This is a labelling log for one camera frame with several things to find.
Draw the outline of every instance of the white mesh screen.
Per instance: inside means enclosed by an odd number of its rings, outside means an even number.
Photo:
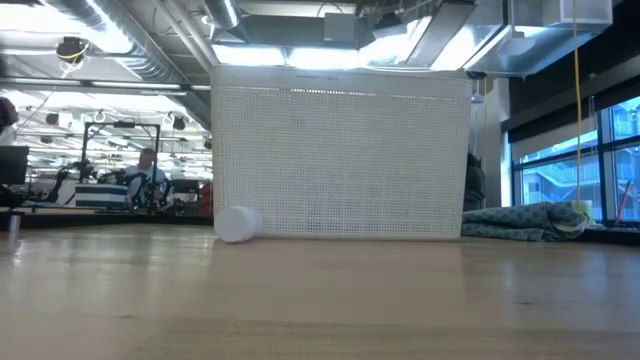
[[[255,78],[275,70],[239,71],[249,70],[222,67],[212,78],[216,210],[257,208],[272,236],[460,235],[468,82],[340,75],[295,84],[300,75],[290,74],[307,73],[278,70],[293,78],[283,82]],[[367,84],[376,92],[354,91]]]

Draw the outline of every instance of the computer monitor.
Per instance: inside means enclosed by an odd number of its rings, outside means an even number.
[[[0,146],[0,184],[23,185],[27,176],[28,146]]]

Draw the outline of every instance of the table surface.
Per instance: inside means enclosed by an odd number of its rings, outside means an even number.
[[[0,245],[2,359],[640,358],[635,248],[167,225]]]

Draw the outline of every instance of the crumpled cloth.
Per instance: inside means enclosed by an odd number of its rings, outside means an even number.
[[[462,215],[462,235],[524,241],[574,239],[587,217],[571,202],[474,210]]]

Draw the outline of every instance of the person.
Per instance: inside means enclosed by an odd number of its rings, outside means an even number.
[[[155,160],[156,160],[156,152],[153,151],[153,149],[151,148],[144,148],[140,152],[138,165],[129,166],[128,168],[124,169],[124,172],[127,176],[143,173],[149,177],[149,182],[151,182],[151,176],[153,174],[153,162]],[[160,169],[156,170],[156,184],[165,180],[166,178],[167,176],[165,175],[164,171]],[[138,178],[133,180],[129,184],[129,189],[127,190],[127,199],[129,200],[129,202],[131,202],[131,198],[136,194],[136,191],[138,191],[138,187],[140,187],[141,181],[142,180]],[[155,200],[158,200],[158,195],[162,196],[161,193],[159,194],[159,191],[156,191]]]
[[[0,97],[0,146],[10,146],[15,140],[13,124],[18,122],[18,112],[9,99]]]

